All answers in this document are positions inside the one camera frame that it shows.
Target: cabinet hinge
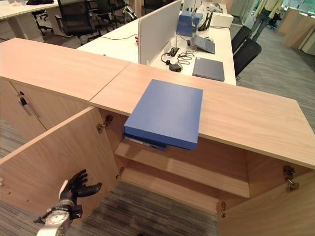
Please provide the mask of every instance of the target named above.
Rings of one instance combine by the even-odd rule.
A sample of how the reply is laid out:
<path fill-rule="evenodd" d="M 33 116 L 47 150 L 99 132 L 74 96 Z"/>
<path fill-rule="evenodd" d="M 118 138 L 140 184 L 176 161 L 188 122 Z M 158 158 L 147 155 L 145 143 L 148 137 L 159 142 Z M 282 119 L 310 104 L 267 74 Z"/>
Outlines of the cabinet hinge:
<path fill-rule="evenodd" d="M 121 167 L 121 168 L 120 168 L 119 173 L 115 176 L 116 179 L 118 179 L 119 176 L 122 175 L 122 173 L 124 172 L 124 169 L 125 169 L 124 167 Z"/>
<path fill-rule="evenodd" d="M 225 210 L 226 210 L 226 203 L 225 202 L 221 202 L 221 217 L 222 218 L 226 217 Z"/>
<path fill-rule="evenodd" d="M 292 192 L 294 190 L 297 190 L 301 187 L 299 183 L 295 183 L 292 181 L 294 178 L 294 175 L 295 175 L 295 170 L 293 167 L 284 166 L 283 167 L 283 175 L 284 175 L 284 179 L 287 181 L 287 184 L 288 184 L 287 188 L 286 188 L 286 191 L 288 193 Z"/>
<path fill-rule="evenodd" d="M 112 115 L 107 115 L 103 124 L 97 124 L 96 129 L 98 130 L 98 132 L 101 133 L 103 131 L 103 128 L 109 126 L 110 123 L 113 121 L 113 118 L 114 117 Z"/>

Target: blue binder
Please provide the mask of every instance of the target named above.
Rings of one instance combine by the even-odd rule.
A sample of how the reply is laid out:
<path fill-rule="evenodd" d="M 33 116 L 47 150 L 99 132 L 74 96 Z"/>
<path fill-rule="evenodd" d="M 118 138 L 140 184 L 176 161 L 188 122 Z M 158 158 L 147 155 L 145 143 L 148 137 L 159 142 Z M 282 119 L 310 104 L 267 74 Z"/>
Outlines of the blue binder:
<path fill-rule="evenodd" d="M 203 90 L 151 80 L 125 123 L 125 133 L 195 149 Z"/>

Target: black office chair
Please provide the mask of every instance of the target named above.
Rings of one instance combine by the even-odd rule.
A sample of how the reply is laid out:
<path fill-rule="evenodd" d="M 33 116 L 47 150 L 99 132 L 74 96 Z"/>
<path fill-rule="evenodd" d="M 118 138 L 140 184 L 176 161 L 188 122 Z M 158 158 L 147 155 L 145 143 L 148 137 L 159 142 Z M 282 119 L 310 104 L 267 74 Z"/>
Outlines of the black office chair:
<path fill-rule="evenodd" d="M 163 0 L 144 0 L 145 14 L 163 7 Z"/>
<path fill-rule="evenodd" d="M 101 36 L 100 29 L 102 24 L 98 19 L 92 19 L 90 15 L 89 4 L 87 0 L 58 0 L 58 5 L 61 13 L 60 16 L 55 16 L 59 29 L 68 36 L 77 36 L 81 41 L 82 35 L 94 34 L 88 38 L 95 39 Z"/>
<path fill-rule="evenodd" d="M 246 39 L 246 42 L 233 56 L 235 76 L 238 76 L 242 70 L 261 52 L 261 46 L 252 39 Z"/>
<path fill-rule="evenodd" d="M 232 52 L 233 54 L 237 51 L 237 49 L 241 46 L 241 44 L 246 40 L 246 38 L 250 35 L 251 29 L 242 26 L 237 34 L 232 39 Z"/>
<path fill-rule="evenodd" d="M 43 30 L 50 30 L 51 33 L 54 32 L 53 28 L 51 27 L 47 27 L 47 26 L 41 26 L 37 20 L 37 17 L 39 16 L 42 16 L 43 14 L 45 14 L 46 10 L 41 10 L 41 11 L 35 11 L 35 12 L 32 12 L 32 15 L 34 16 L 34 19 L 36 21 L 36 24 L 37 24 L 37 28 L 40 30 L 41 34 L 42 35 L 45 35 L 45 33 L 43 32 Z"/>
<path fill-rule="evenodd" d="M 114 16 L 114 21 L 117 26 L 117 22 L 119 23 L 128 23 L 137 19 L 137 16 L 131 6 L 125 3 L 124 0 L 110 0 L 110 5 L 112 9 L 112 16 Z M 116 15 L 116 11 L 122 10 L 121 15 Z"/>
<path fill-rule="evenodd" d="M 112 20 L 109 17 L 111 13 L 111 7 L 109 0 L 89 0 L 88 1 L 90 12 L 96 14 L 102 21 L 102 26 L 113 26 Z"/>

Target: robotic hand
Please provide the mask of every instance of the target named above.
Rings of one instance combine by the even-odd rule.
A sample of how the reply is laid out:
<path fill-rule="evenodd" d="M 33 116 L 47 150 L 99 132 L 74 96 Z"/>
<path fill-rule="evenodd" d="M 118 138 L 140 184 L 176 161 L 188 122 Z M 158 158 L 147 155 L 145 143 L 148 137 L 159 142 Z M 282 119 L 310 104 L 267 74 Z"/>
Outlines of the robotic hand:
<path fill-rule="evenodd" d="M 82 206 L 77 205 L 77 199 L 97 193 L 102 183 L 86 185 L 88 174 L 82 170 L 70 180 L 65 180 L 59 191 L 59 203 L 48 209 L 48 212 L 35 220 L 35 223 L 45 224 L 37 236 L 64 236 L 74 219 L 81 218 Z"/>

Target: laptop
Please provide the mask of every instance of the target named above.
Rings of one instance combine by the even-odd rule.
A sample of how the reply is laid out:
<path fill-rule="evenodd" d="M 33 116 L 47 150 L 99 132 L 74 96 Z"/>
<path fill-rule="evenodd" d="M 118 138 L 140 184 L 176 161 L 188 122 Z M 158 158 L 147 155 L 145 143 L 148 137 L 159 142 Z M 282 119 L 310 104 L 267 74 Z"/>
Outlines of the laptop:
<path fill-rule="evenodd" d="M 224 81 L 223 62 L 196 58 L 192 75 L 211 80 Z"/>
<path fill-rule="evenodd" d="M 213 42 L 211 42 L 210 39 L 195 35 L 192 38 L 192 44 L 193 46 L 196 46 L 206 52 L 209 52 L 212 54 L 216 53 L 216 45 Z"/>

